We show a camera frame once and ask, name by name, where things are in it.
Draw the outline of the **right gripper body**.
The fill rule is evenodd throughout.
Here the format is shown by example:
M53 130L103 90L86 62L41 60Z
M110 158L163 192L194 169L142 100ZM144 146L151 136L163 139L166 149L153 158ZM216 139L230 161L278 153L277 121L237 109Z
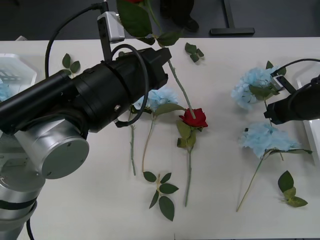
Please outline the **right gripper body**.
M270 119L276 125L284 124L291 121L291 111L288 107L289 98L273 102L267 105L264 117Z

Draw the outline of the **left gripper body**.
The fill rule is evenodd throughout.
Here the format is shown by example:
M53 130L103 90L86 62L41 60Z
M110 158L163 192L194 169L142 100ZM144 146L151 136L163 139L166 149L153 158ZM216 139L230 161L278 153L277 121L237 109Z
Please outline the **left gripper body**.
M143 59L146 66L149 90L158 90L156 88L156 70L159 69L160 64L156 62L156 50L153 48L145 48L138 51ZM133 65L133 73L129 75L129 91L130 92L144 92L145 91L145 80L142 67L138 58L134 53L129 53L131 58L131 64Z

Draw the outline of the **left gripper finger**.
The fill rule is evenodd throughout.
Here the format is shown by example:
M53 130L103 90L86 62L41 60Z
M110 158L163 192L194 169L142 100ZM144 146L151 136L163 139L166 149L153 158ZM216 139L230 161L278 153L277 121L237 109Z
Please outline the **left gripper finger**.
M165 73L162 66L155 71L156 88L162 88L168 82L168 74Z
M169 48L165 47L155 51L155 59L160 66L163 66L164 64L166 64L171 58L172 58L172 55Z

